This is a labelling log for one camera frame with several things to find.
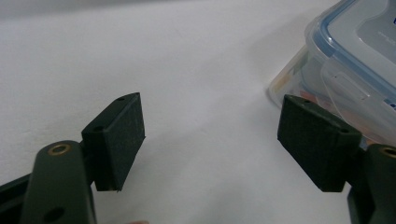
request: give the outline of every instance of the white table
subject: white table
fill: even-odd
[[[147,138],[99,223],[349,223],[276,140],[271,80],[336,0],[0,2],[0,184],[140,91]]]

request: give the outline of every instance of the black plastic part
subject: black plastic part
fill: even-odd
[[[370,223],[396,223],[396,147],[371,145],[364,157],[364,171],[375,202]]]
[[[0,223],[16,224],[20,222],[29,177],[29,175],[25,175],[0,187]]]
[[[79,143],[62,141],[37,153],[22,208],[25,223],[96,223]]]
[[[352,188],[347,195],[349,215],[352,224],[368,224],[375,210],[370,192],[357,192]]]
[[[285,95],[277,138],[319,189],[341,192],[361,133],[320,106]]]
[[[346,168],[346,181],[359,194],[370,195],[366,173],[364,173],[365,155],[366,151],[360,148],[358,153],[351,158]]]
[[[115,100],[82,131],[97,190],[121,190],[145,139],[140,94]]]

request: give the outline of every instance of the clear plastic container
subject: clear plastic container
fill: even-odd
[[[273,80],[360,130],[364,144],[396,146],[396,1],[345,0],[305,30],[305,46]]]

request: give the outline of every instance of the blue container lid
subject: blue container lid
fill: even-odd
[[[306,44],[396,99],[396,1],[341,1],[308,26]]]

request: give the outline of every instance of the mounting hole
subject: mounting hole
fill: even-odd
[[[51,156],[61,156],[64,153],[68,152],[71,149],[70,145],[67,144],[59,144],[54,147],[51,147],[48,153]]]
[[[103,126],[97,126],[97,127],[94,127],[94,128],[93,128],[93,131],[94,131],[94,132],[101,132],[104,128],[105,128],[105,127],[103,127]]]
[[[43,217],[43,221],[46,223],[51,223],[54,221],[59,220],[64,215],[64,208],[56,207],[50,210],[46,215]]]
[[[389,157],[392,157],[393,159],[396,159],[396,148],[392,147],[381,147],[379,150],[381,152]]]

